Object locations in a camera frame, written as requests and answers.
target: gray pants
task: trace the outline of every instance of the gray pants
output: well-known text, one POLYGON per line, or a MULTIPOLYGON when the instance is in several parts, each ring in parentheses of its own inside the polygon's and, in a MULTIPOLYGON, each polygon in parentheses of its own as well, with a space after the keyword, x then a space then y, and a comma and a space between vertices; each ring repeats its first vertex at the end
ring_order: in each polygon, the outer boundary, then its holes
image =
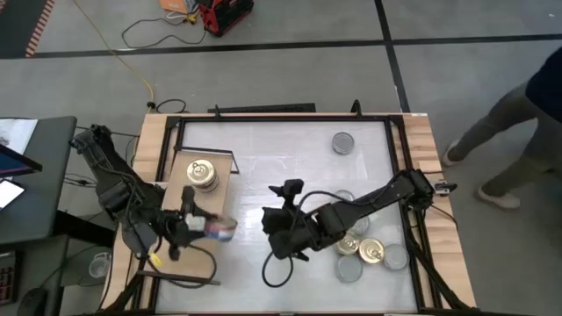
POLYGON ((463 160, 495 134, 516 124, 538 119, 535 134, 521 157, 482 187, 486 194, 494 197, 534 182, 546 172, 562 169, 562 123, 530 102, 525 96, 525 88, 526 84, 505 95, 449 152, 452 161, 463 160))

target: computer screen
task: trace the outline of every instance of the computer screen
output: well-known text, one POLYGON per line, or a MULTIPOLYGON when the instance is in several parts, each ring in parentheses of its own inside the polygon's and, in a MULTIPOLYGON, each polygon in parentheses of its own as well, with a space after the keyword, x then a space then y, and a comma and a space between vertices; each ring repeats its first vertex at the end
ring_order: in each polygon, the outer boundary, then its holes
POLYGON ((0 178, 7 176, 21 176, 41 171, 37 162, 0 145, 0 178))

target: black metal frame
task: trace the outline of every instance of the black metal frame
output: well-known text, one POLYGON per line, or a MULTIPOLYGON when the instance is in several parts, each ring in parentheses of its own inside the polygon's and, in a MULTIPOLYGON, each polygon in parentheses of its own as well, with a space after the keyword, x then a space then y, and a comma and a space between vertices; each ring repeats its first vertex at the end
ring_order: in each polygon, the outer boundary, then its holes
MULTIPOLYGON (((404 126, 404 119, 401 115, 364 115, 361 111, 361 104, 356 100, 351 108, 351 111, 354 112, 356 115, 342 115, 342 116, 323 116, 323 115, 305 115, 305 116, 292 116, 291 114, 287 116, 253 116, 249 114, 248 116, 245 115, 236 115, 236 116, 223 116, 220 114, 220 110, 218 107, 215 107, 215 115, 210 117, 181 117, 181 116, 168 116, 166 120, 166 131, 164 132, 164 136, 162 139, 162 151, 158 161, 158 167, 156 172, 156 181, 162 181, 163 173, 165 169, 165 163, 167 159, 167 153, 169 149, 169 141, 171 130, 174 127, 178 128, 177 131, 177 139, 176 144, 174 146, 174 158, 177 151, 185 148, 182 146, 182 140, 184 139, 184 129, 186 124, 190 122, 279 122, 279 121, 303 121, 303 122, 310 122, 310 121, 325 121, 325 122, 335 122, 335 121, 369 121, 369 122, 382 122, 385 125, 385 133, 388 143, 388 150, 391 156, 391 164, 393 166, 393 173, 396 174, 399 171, 399 164, 398 164, 398 157, 396 155, 396 147, 394 146, 394 139, 393 139, 393 124, 397 126, 399 136, 400 136, 400 143, 402 147, 402 151, 404 154, 404 161, 407 168, 412 168, 412 159, 409 151, 409 146, 407 144, 407 137, 406 137, 406 129, 404 126)), ((408 217, 408 209, 403 205, 399 204, 400 207, 400 220, 403 226, 403 229, 411 229, 409 217, 408 217)), ((431 252, 429 248, 429 239, 427 236, 427 230, 425 227, 425 222, 421 214, 416 214, 416 220, 419 227, 420 239, 421 239, 421 246, 423 247, 424 252, 428 256, 430 262, 432 261, 431 252)), ((412 251, 410 249, 407 250, 410 257, 414 258, 412 251)), ((422 293, 422 283, 420 279, 420 273, 418 270, 418 266, 416 260, 411 260, 410 263, 410 274, 412 277, 412 283, 414 287, 414 298, 415 303, 417 306, 418 311, 422 308, 427 307, 425 304, 425 300, 423 298, 422 293)), ((155 308, 155 302, 159 291, 159 284, 160 280, 155 279, 150 291, 149 297, 149 306, 150 308, 155 308)), ((429 279, 429 285, 431 290, 431 297, 433 300, 433 306, 441 307, 441 297, 440 294, 434 284, 434 282, 429 279)))

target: shoe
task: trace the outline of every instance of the shoe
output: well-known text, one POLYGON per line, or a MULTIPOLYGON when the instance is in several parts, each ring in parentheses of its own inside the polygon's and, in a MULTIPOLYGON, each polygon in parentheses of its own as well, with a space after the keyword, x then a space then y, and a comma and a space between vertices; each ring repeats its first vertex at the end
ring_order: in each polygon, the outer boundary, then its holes
POLYGON ((504 210, 514 210, 521 206, 521 200, 513 194, 506 193, 502 197, 493 197, 491 195, 487 195, 482 190, 482 186, 479 186, 476 190, 476 198, 496 205, 504 210))
POLYGON ((443 155, 443 158, 441 159, 441 162, 445 165, 445 167, 452 167, 452 166, 454 166, 457 163, 462 161, 462 160, 460 160, 458 162, 454 162, 451 159, 449 159, 449 152, 452 148, 454 148, 458 144, 458 141, 459 140, 454 140, 453 142, 451 142, 451 144, 449 145, 449 148, 447 148, 447 151, 443 155))

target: white paper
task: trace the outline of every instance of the white paper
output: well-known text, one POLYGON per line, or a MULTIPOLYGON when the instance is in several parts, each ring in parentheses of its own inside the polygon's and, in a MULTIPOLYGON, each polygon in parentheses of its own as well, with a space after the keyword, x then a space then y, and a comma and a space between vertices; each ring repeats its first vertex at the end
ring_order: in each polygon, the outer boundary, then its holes
POLYGON ((37 119, 0 119, 0 144, 23 154, 36 125, 37 119))

